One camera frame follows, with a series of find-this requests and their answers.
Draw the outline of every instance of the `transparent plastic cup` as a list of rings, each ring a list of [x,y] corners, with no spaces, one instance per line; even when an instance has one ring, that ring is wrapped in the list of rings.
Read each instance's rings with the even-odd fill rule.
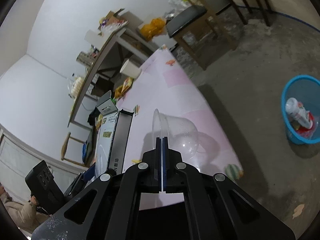
[[[169,148],[180,152],[183,161],[189,160],[198,150],[198,130],[186,118],[162,114],[155,109],[152,133],[153,145],[156,145],[157,137],[168,137]]]

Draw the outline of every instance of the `plastic bottle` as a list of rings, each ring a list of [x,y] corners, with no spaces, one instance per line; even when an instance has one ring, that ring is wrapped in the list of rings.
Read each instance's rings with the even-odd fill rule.
[[[292,116],[300,125],[311,129],[313,122],[310,120],[309,111],[306,111],[301,102],[295,98],[289,98],[285,103],[285,111]]]

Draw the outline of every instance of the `food package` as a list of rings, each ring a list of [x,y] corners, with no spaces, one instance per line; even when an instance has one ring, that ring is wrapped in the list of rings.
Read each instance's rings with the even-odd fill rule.
[[[127,77],[124,82],[123,85],[119,86],[116,88],[115,91],[115,98],[120,98],[124,95],[124,93],[131,87],[133,82],[133,78],[131,77]]]
[[[77,98],[84,82],[84,78],[82,76],[75,76],[75,78],[76,79],[74,81],[72,81],[72,79],[68,79],[69,96],[74,99]]]
[[[119,23],[124,22],[125,20],[121,16],[118,15],[123,10],[124,10],[124,8],[121,8],[117,12],[110,11],[105,17],[102,17],[99,21],[100,25],[99,25],[98,30],[101,30],[102,27],[105,27],[105,26],[110,25],[112,23],[119,24]]]
[[[140,32],[147,41],[150,41],[154,36],[164,32],[165,23],[161,18],[152,19],[150,24],[145,24],[140,29]]]
[[[99,131],[99,128],[100,128],[100,126],[102,124],[102,118],[103,118],[102,114],[99,114],[98,120],[97,120],[97,124],[96,124],[96,130],[97,131]]]

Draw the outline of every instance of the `white wall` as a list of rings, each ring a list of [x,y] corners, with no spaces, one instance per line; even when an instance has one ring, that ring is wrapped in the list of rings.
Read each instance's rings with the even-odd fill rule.
[[[110,10],[121,7],[140,19],[150,13],[163,15],[170,9],[168,0],[44,0],[30,34],[27,55],[0,79],[0,123],[9,132],[57,160],[68,131],[86,140],[87,130],[72,124],[67,128],[73,103],[67,78],[84,73],[76,57],[90,48],[85,33],[96,29],[100,18]],[[83,104],[87,109],[94,108],[90,99],[85,98]],[[89,113],[81,106],[76,120],[87,124]],[[70,141],[66,157],[81,162],[81,144]]]
[[[89,29],[110,10],[125,8],[138,18],[162,16],[170,9],[168,0],[45,0],[33,26],[27,53],[65,77],[82,73],[76,62],[79,52],[90,44],[84,40]]]
[[[257,7],[255,0],[247,0],[253,7]],[[310,0],[269,0],[271,7],[277,11],[311,24],[320,29],[320,16]],[[235,0],[239,5],[244,5],[241,0]]]
[[[0,76],[25,55],[44,0],[16,0],[0,27]]]
[[[86,140],[86,130],[67,128],[72,106],[67,80],[28,55],[4,74],[0,91],[0,123],[37,151],[59,160],[68,131]],[[79,112],[80,119],[87,118],[86,114]],[[81,144],[70,145],[66,157],[81,162],[81,148]]]

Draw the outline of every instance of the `cardboard box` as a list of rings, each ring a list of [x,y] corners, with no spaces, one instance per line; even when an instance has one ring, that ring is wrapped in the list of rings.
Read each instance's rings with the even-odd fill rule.
[[[122,173],[132,117],[133,112],[123,109],[103,116],[96,146],[95,178],[108,169]]]
[[[121,8],[117,12],[110,11],[105,17],[106,19],[108,19],[108,22],[106,23],[106,26],[110,25],[113,22],[118,21],[118,20],[124,20],[125,21],[124,18],[122,18],[121,16],[118,15],[123,10],[124,10],[124,8]]]

